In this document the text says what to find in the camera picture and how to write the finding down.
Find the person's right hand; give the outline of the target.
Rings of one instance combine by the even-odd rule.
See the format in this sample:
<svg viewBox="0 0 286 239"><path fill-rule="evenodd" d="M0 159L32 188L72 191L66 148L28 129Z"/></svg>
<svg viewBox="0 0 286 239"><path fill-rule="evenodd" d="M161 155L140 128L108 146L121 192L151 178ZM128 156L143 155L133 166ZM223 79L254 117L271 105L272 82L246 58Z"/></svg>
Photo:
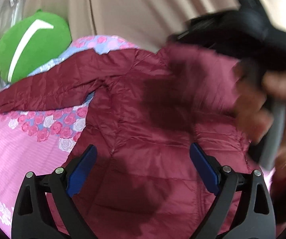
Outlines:
<svg viewBox="0 0 286 239"><path fill-rule="evenodd" d="M262 78L262 88L257 88L245 79L245 64L236 64L233 71L238 79L236 84L238 98L235 103L237 126L249 140L259 142L274 121L272 113L263 108L267 96L286 103L286 73L266 72ZM286 178L286 122L275 159L274 176L278 180Z"/></svg>

